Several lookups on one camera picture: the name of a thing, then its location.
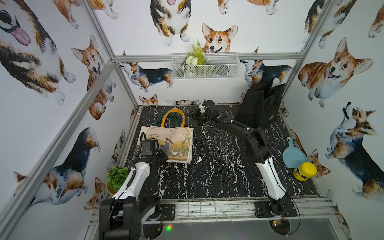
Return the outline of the cream tote bag yellow handles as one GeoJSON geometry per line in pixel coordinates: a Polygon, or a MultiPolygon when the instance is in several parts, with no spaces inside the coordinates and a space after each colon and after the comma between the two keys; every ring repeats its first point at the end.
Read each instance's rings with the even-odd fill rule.
{"type": "Polygon", "coordinates": [[[146,134],[148,140],[157,140],[159,148],[169,157],[169,163],[189,164],[192,161],[194,129],[185,125],[186,118],[182,110],[173,108],[162,118],[161,125],[141,127],[140,133],[146,134]],[[176,114],[181,117],[181,125],[166,128],[167,117],[176,114]]]}

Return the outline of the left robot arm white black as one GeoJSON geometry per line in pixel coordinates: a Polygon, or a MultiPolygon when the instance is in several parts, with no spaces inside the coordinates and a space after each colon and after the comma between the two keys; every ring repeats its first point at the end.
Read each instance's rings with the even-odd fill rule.
{"type": "Polygon", "coordinates": [[[150,217],[157,220],[163,213],[158,197],[139,200],[139,194],[147,178],[157,173],[168,159],[158,140],[141,133],[140,151],[134,160],[129,162],[129,175],[116,194],[100,205],[100,240],[155,239],[162,232],[160,229],[152,236],[145,236],[145,221],[150,217]]]}

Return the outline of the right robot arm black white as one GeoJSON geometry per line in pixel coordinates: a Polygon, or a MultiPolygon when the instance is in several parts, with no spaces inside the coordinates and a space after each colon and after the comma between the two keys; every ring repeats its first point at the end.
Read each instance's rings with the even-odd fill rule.
{"type": "Polygon", "coordinates": [[[220,114],[216,111],[216,104],[212,100],[205,100],[188,116],[198,126],[210,125],[212,128],[236,136],[245,144],[246,154],[259,169],[268,191],[268,202],[255,204],[257,218],[300,215],[295,201],[283,187],[278,176],[269,141],[262,128],[251,128],[227,115],[220,114]]]}

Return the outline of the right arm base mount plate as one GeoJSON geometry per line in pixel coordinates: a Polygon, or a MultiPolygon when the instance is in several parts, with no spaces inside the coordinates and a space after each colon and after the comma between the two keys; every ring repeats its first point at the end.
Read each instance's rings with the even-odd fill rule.
{"type": "Polygon", "coordinates": [[[298,212],[292,201],[287,203],[275,203],[275,202],[255,202],[255,216],[257,218],[282,218],[282,217],[297,217],[298,212]]]}

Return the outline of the cream tote bag green handles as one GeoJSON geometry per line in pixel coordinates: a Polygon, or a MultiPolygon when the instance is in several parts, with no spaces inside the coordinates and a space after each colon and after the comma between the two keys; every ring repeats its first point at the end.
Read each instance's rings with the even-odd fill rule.
{"type": "MultiPolygon", "coordinates": [[[[162,121],[162,118],[165,115],[165,113],[167,113],[167,112],[162,112],[160,115],[158,115],[158,118],[155,119],[155,123],[153,123],[152,126],[158,126],[159,127],[161,125],[161,121],[162,121]]],[[[180,125],[181,125],[181,117],[179,115],[171,114],[169,117],[167,117],[167,120],[165,123],[166,128],[179,127],[180,125]]],[[[138,139],[137,144],[139,145],[140,142],[142,142],[142,141],[149,141],[146,137],[146,134],[144,134],[144,133],[139,134],[139,139],[138,139]]],[[[155,148],[160,149],[158,141],[157,140],[154,140],[154,141],[156,142],[155,148]]]]}

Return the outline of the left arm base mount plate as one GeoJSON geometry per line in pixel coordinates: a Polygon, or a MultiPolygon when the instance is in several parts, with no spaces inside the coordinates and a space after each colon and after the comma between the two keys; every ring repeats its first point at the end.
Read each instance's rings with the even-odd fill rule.
{"type": "Polygon", "coordinates": [[[156,207],[156,221],[174,221],[176,215],[175,204],[160,204],[156,207]]]}

